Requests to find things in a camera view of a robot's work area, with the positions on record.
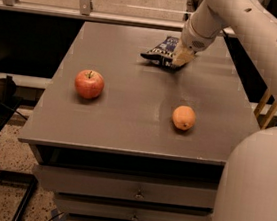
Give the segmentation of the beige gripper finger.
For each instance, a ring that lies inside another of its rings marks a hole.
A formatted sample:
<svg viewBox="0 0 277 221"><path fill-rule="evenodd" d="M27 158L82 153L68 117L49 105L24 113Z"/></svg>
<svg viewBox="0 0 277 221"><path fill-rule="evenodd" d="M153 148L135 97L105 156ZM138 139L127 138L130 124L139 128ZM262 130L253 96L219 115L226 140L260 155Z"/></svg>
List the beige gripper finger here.
<svg viewBox="0 0 277 221"><path fill-rule="evenodd" d="M188 62L192 61L195 57L195 52L184 45L184 43L179 40L172 55L172 65L174 67L184 66Z"/></svg>

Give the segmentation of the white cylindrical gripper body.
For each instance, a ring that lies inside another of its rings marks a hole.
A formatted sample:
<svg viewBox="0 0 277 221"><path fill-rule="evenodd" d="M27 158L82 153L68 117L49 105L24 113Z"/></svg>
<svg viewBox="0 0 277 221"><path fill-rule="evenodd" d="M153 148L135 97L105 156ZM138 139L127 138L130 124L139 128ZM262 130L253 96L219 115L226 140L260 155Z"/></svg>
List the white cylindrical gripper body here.
<svg viewBox="0 0 277 221"><path fill-rule="evenodd" d="M201 36L198 34L191 23L191 20L186 21L181 32L181 41L183 45L193 50L194 52L202 52L208 48L215 40L216 35Z"/></svg>

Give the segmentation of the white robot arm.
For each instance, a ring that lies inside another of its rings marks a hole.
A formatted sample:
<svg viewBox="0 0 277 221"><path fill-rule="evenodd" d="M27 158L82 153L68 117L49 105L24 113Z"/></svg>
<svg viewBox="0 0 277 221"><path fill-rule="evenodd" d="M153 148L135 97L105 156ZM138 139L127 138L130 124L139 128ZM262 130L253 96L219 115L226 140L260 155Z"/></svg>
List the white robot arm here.
<svg viewBox="0 0 277 221"><path fill-rule="evenodd" d="M185 64L225 27L233 29L266 84L257 110L277 111L277 19L263 0L203 0L185 23L174 63ZM277 221L277 126L249 135L232 151L212 221Z"/></svg>

